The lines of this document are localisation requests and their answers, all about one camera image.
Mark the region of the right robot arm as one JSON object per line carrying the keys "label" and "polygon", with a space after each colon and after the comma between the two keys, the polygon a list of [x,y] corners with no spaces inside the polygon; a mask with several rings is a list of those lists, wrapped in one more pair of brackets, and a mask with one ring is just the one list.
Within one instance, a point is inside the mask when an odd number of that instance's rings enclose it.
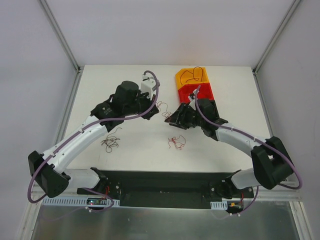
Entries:
{"label": "right robot arm", "polygon": [[216,102],[207,98],[182,103],[165,122],[180,129],[200,127],[204,135],[231,145],[252,160],[252,168],[238,170],[220,185],[226,198],[237,197],[243,189],[262,186],[268,190],[293,174],[293,163],[278,137],[254,137],[220,117]]}

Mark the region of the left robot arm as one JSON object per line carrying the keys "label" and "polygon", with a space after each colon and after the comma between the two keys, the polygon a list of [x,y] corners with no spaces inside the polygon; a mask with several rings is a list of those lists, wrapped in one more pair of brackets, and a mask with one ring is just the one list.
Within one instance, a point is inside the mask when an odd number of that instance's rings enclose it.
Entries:
{"label": "left robot arm", "polygon": [[125,120],[143,118],[150,120],[159,110],[156,101],[160,83],[146,77],[141,85],[125,80],[117,86],[115,93],[91,110],[85,121],[69,136],[50,149],[29,154],[28,165],[31,181],[27,190],[30,203],[34,183],[44,195],[54,198],[66,189],[86,189],[96,195],[105,194],[107,178],[97,168],[67,169],[69,164],[89,145],[103,137]]}

